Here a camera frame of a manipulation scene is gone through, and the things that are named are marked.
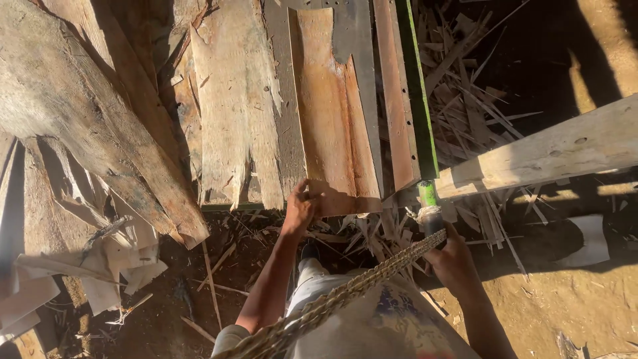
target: dirt ground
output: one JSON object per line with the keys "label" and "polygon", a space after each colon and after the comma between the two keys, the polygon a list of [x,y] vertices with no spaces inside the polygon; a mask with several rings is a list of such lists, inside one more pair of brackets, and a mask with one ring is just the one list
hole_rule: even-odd
{"label": "dirt ground", "polygon": [[[460,10],[475,19],[487,6],[494,11],[494,19],[501,19],[518,4],[519,1],[478,2],[463,5]],[[508,92],[510,104],[499,104],[506,115],[544,112],[517,120],[515,127],[526,135],[631,95],[638,92],[637,17],[632,0],[531,0],[507,22],[507,30],[478,78],[478,85]],[[496,43],[499,33],[495,31],[477,49],[479,62]],[[512,239],[512,243],[530,273],[529,283],[524,281],[507,246],[495,249],[493,255],[483,245],[471,247],[484,287],[520,358],[559,358],[555,343],[559,331],[577,346],[586,344],[592,358],[637,350],[631,343],[638,342],[638,252],[628,250],[623,237],[638,236],[638,225],[634,225],[638,202],[635,194],[617,195],[614,211],[610,197],[597,195],[601,182],[608,185],[637,181],[637,176],[636,171],[588,175],[572,178],[571,185],[565,187],[544,186],[541,194],[550,197],[562,190],[571,190],[578,196],[550,202],[553,208],[539,203],[550,220],[548,225],[538,224],[534,212],[525,215],[526,205],[511,201],[503,216],[504,226],[511,236],[521,236]],[[621,201],[628,203],[622,211]],[[592,213],[604,215],[611,260],[573,270],[560,268],[553,262],[582,246],[579,230],[565,219]],[[268,218],[250,222],[251,216],[244,214],[241,220],[251,230],[281,225],[281,215],[262,214]],[[265,235],[263,243],[250,237],[239,238],[242,226],[234,218],[228,221],[230,230],[221,225],[227,213],[206,216],[214,233],[207,241],[213,263],[231,241],[237,243],[235,253],[215,273],[215,283],[245,290],[245,284],[260,269],[259,264],[267,260],[276,233]],[[467,240],[482,239],[462,222],[457,223],[457,228]],[[333,246],[343,250],[342,245]],[[206,277],[200,248],[187,251],[172,240],[164,240],[160,257],[169,268],[134,296],[124,294],[125,306],[149,293],[153,297],[135,309],[122,326],[105,324],[117,319],[115,312],[92,317],[77,282],[64,279],[74,295],[70,298],[62,294],[56,298],[57,310],[49,310],[49,315],[58,320],[67,311],[64,326],[56,328],[61,350],[54,352],[63,358],[82,353],[94,358],[207,358],[212,343],[181,321],[180,316],[187,316],[188,309],[174,295],[176,281],[182,276],[189,284],[195,321],[217,335],[219,325],[211,291],[207,286],[196,291],[198,280]],[[321,251],[326,261],[337,258],[328,248]],[[343,259],[327,265],[335,272],[351,266]],[[420,283],[431,290],[437,301],[445,302],[443,309],[449,313],[450,323],[458,316],[461,321],[454,327],[465,336],[456,300],[434,278],[424,278]],[[221,323],[229,325],[235,321],[245,296],[223,289],[216,292]],[[104,336],[101,330],[113,340],[88,337]]]}

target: white t-shirt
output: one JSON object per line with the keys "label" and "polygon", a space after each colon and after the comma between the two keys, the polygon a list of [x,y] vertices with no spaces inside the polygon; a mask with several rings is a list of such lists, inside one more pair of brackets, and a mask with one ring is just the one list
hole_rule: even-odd
{"label": "white t-shirt", "polygon": [[[288,313],[348,282],[352,275],[325,275],[302,283]],[[224,328],[213,355],[232,349],[248,331]],[[285,358],[479,358],[427,302],[399,275],[351,302],[288,348]]]}

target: braided rope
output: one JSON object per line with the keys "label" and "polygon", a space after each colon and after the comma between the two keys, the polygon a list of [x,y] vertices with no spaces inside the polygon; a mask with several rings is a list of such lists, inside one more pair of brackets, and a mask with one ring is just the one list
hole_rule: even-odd
{"label": "braided rope", "polygon": [[442,229],[414,243],[410,248],[400,251],[373,269],[334,288],[328,295],[324,294],[307,303],[301,311],[291,313],[288,317],[280,318],[277,323],[261,328],[255,335],[245,338],[233,349],[217,354],[214,359],[270,358],[319,327],[335,311],[361,297],[368,289],[376,287],[411,265],[446,237],[446,232]]}

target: leg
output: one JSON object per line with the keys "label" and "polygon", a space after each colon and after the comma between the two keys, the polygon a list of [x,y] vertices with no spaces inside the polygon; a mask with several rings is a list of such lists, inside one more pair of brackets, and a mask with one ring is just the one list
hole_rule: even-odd
{"label": "leg", "polygon": [[302,259],[301,262],[299,262],[299,280],[297,281],[297,287],[310,278],[329,274],[330,272],[328,272],[316,258]]}

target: left hand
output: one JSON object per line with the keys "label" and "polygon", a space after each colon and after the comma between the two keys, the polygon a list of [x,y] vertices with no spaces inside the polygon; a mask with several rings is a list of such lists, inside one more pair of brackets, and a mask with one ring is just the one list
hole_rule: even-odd
{"label": "left hand", "polygon": [[319,205],[319,197],[324,194],[311,197],[310,192],[306,191],[308,182],[307,178],[299,182],[288,196],[286,219],[281,228],[282,233],[303,235],[310,222],[314,219]]}

